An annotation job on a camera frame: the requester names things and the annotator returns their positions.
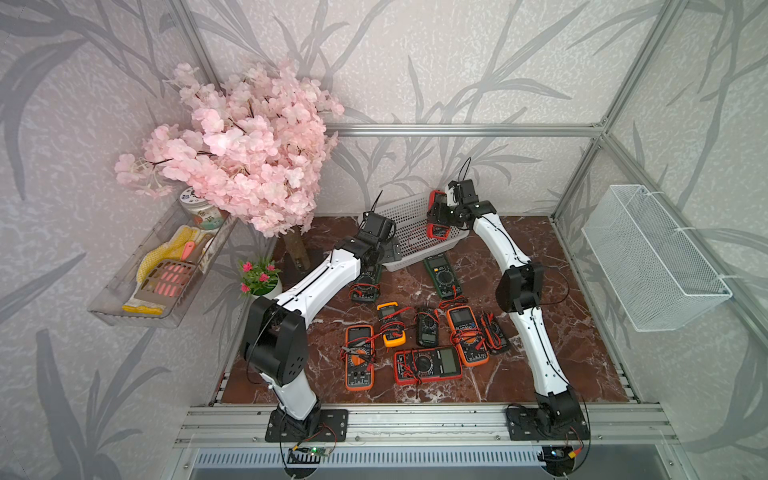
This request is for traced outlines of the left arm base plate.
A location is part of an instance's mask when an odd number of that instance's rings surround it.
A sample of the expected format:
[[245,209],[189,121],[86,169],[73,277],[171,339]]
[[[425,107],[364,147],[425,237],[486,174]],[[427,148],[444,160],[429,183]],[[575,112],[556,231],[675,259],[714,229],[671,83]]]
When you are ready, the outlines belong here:
[[281,409],[269,418],[267,443],[343,442],[349,426],[347,409],[315,409],[305,420],[297,420]]

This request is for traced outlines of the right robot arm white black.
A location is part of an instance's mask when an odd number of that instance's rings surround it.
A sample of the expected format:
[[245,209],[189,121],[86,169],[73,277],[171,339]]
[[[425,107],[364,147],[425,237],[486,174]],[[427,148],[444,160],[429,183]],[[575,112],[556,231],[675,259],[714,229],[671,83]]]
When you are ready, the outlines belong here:
[[554,438],[582,424],[577,394],[562,371],[544,326],[542,288],[545,267],[532,261],[503,226],[491,202],[480,200],[471,180],[454,180],[445,192],[430,193],[428,229],[457,228],[479,236],[497,262],[501,277],[495,291],[522,340],[534,378],[535,425]]

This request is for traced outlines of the white perforated plastic basket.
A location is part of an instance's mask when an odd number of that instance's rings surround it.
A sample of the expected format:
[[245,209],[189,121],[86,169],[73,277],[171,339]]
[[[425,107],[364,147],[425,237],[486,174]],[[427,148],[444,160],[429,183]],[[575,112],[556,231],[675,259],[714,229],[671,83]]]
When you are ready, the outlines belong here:
[[375,208],[375,213],[395,222],[394,236],[381,244],[380,263],[394,272],[424,259],[447,252],[465,239],[468,231],[452,228],[446,240],[427,235],[429,195],[421,193],[387,202]]

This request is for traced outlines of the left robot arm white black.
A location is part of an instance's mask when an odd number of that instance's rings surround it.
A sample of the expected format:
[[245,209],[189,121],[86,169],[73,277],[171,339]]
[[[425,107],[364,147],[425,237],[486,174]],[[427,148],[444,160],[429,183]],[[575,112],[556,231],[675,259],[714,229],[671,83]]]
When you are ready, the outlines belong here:
[[243,336],[243,358],[272,388],[281,410],[292,420],[305,422],[320,411],[320,402],[305,374],[310,324],[365,267],[380,263],[395,231],[393,220],[365,212],[356,234],[339,241],[296,285],[273,299],[260,296],[252,301]]

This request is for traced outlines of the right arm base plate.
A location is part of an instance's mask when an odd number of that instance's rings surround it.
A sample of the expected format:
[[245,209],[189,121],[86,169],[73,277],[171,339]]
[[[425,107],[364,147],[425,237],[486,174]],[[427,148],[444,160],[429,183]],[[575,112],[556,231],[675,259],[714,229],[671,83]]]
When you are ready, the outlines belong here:
[[506,426],[513,441],[565,441],[591,439],[589,423],[580,407],[555,412],[548,406],[526,407],[510,404],[505,410]]

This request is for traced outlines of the green multimeter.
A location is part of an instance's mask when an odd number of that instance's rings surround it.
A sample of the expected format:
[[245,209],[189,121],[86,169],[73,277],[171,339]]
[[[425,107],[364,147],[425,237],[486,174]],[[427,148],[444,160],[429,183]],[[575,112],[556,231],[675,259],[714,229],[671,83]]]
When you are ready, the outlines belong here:
[[463,294],[458,277],[444,253],[427,257],[423,263],[441,300],[453,299]]
[[350,284],[349,298],[356,303],[374,303],[380,295],[381,273],[381,265],[363,268]]

